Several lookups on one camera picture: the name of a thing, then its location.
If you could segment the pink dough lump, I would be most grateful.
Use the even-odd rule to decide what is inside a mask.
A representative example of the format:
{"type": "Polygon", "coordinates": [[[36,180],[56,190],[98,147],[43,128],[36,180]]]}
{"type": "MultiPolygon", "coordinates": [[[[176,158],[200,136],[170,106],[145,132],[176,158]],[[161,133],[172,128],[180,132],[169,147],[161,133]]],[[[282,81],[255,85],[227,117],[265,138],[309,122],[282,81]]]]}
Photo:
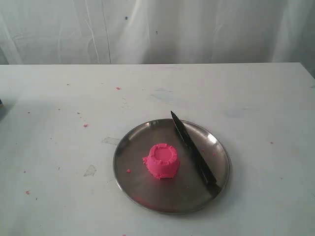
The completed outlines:
{"type": "Polygon", "coordinates": [[[152,146],[149,155],[142,160],[151,175],[157,179],[173,178],[180,166],[177,150],[168,144],[152,146]]]}

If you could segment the black serrated knife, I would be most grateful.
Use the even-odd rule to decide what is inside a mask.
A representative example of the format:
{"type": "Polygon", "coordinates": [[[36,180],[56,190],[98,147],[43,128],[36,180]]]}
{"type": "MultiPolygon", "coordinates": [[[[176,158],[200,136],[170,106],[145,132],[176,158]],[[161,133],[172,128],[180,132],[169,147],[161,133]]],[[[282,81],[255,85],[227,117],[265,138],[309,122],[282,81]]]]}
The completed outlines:
{"type": "Polygon", "coordinates": [[[199,176],[211,197],[215,198],[221,192],[221,187],[217,184],[217,179],[188,134],[185,125],[173,111],[170,111],[170,113],[179,135],[190,151],[191,160],[194,163],[199,176]]]}

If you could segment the round stainless steel plate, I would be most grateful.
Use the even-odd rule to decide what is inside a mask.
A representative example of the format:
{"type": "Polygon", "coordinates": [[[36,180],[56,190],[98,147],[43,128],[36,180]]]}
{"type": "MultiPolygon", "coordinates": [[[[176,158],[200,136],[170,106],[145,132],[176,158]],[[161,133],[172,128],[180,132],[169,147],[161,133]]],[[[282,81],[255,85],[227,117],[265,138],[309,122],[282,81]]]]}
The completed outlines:
{"type": "Polygon", "coordinates": [[[116,147],[113,169],[118,186],[133,202],[159,213],[198,211],[217,198],[197,173],[191,152],[170,118],[152,120],[129,131],[116,147]],[[142,159],[158,143],[177,150],[180,166],[173,178],[157,179],[143,164],[142,159]]]}

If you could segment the white backdrop curtain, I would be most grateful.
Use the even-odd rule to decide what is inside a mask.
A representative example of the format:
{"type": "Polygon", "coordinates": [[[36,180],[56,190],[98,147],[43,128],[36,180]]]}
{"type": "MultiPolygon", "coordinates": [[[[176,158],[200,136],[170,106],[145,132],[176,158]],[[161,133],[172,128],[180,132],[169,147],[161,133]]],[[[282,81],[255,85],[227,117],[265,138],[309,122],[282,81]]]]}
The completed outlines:
{"type": "Polygon", "coordinates": [[[9,64],[312,64],[315,3],[3,0],[0,54],[9,64]]]}

